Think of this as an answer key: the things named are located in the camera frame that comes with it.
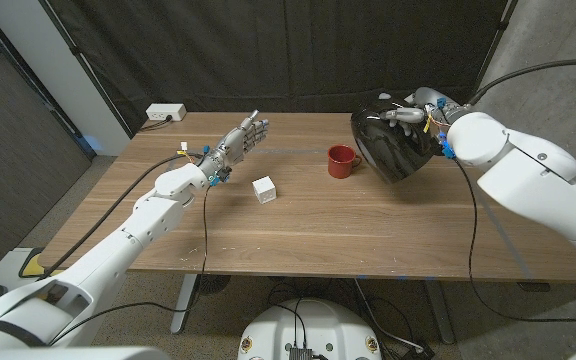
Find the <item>white robotic arm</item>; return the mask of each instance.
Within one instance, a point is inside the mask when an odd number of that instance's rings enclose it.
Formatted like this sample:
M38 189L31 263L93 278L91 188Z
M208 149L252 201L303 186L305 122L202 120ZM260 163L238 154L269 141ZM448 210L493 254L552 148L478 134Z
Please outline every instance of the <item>white robotic arm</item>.
M448 131L464 163L486 173L477 183L509 210L548 226L576 247L576 160L550 141L468 113Z
M193 191L226 181L230 166L266 136L268 121L258 112L229 132L198 165L166 172L142 196L132 215L64 272L0 297L0 349L42 346L80 321L109 307L137 256L176 228L194 200ZM87 345L97 318L62 337L54 346Z

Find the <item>black curtain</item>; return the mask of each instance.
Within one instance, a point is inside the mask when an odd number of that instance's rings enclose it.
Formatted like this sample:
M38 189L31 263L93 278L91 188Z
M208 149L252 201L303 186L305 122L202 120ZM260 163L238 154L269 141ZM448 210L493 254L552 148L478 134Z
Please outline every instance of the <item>black curtain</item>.
M417 87L472 92L506 0L53 0L133 132L189 111L352 112Z

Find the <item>white cube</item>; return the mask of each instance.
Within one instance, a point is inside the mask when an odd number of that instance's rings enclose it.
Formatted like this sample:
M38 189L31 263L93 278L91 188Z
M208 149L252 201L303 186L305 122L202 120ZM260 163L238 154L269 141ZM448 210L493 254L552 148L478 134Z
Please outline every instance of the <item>white cube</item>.
M255 189L257 199L262 204L277 198L277 189L275 189L275 184L272 183L272 180L270 180L270 177L268 176L253 181L252 187Z

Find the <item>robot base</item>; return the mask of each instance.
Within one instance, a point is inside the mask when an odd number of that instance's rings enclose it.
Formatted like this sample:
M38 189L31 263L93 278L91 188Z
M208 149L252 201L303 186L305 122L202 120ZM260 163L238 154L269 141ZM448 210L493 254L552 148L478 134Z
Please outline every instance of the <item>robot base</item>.
M294 310L297 299L281 305ZM366 322L352 311L330 301L304 298L297 313L306 327L307 348L313 355L328 359L379 360L377 337ZM295 314L278 306L264 311L244 331L239 360L289 359L295 342ZM303 347L304 334L297 319L297 347Z

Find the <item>gray carpet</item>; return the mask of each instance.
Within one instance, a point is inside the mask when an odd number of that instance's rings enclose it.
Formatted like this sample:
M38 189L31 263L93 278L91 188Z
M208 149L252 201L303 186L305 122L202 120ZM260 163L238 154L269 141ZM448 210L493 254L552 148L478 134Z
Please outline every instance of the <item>gray carpet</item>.
M20 246L47 244L113 161L112 157L96 157L91 168ZM115 305L149 300L173 307L182 279L176 273L129 273ZM314 283L321 289L328 282L327 279L295 281L301 288ZM532 324L502 319L484 308L470 285L463 282L444 283L458 345L443 345L438 341L423 283L396 280L361 283L367 294L384 297L401 308L410 319L415 336L427 340L437 352L435 359L565 359L576 353L576 324ZM199 298L180 335L170 334L170 313L154 308L121 310L106 317L94 344L153 346L173 359L236 358L241 334L250 321L268 308L266 299L274 284L266 277L233 276L224 291ZM507 313L576 317L576 285L553 285L548 293L526 293L514 283L478 284L478 288L492 306ZM338 281L333 281L322 297L356 308ZM378 306L376 316L384 328L406 336L401 318L386 305ZM385 342L400 355L404 354L404 347Z

